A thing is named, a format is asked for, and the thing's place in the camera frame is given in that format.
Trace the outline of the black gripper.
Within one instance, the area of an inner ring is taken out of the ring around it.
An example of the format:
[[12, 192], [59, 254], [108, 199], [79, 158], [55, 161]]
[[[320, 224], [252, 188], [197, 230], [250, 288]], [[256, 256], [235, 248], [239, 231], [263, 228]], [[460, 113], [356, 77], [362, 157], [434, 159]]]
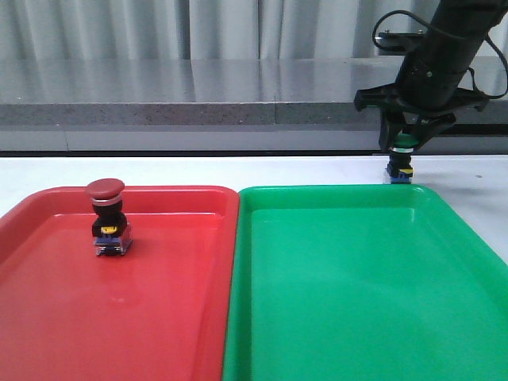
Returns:
[[433, 137], [455, 125], [454, 112], [464, 108], [473, 108], [481, 112], [488, 102], [487, 96], [481, 95], [478, 91], [456, 88], [448, 102], [434, 110], [406, 102], [395, 85], [358, 90], [353, 101], [357, 111], [368, 107], [381, 109], [379, 147], [383, 153], [393, 147], [397, 135], [406, 126], [403, 113], [420, 115], [410, 132], [418, 142], [414, 150], [418, 150]]

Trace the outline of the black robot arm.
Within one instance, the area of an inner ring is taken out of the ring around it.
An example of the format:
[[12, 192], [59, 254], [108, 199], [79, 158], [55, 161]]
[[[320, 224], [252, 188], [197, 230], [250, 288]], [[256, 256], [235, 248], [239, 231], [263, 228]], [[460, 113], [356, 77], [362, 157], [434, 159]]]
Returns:
[[425, 26], [422, 35], [389, 33], [380, 50], [403, 53], [404, 60], [393, 83], [358, 90], [357, 110], [380, 111], [379, 146], [383, 152], [396, 147], [397, 136], [408, 133], [410, 148], [419, 149], [456, 123], [455, 111], [481, 111], [492, 99], [477, 87], [459, 86], [482, 43], [490, 43], [490, 30], [507, 13], [505, 1], [442, 1], [431, 22], [400, 10]]

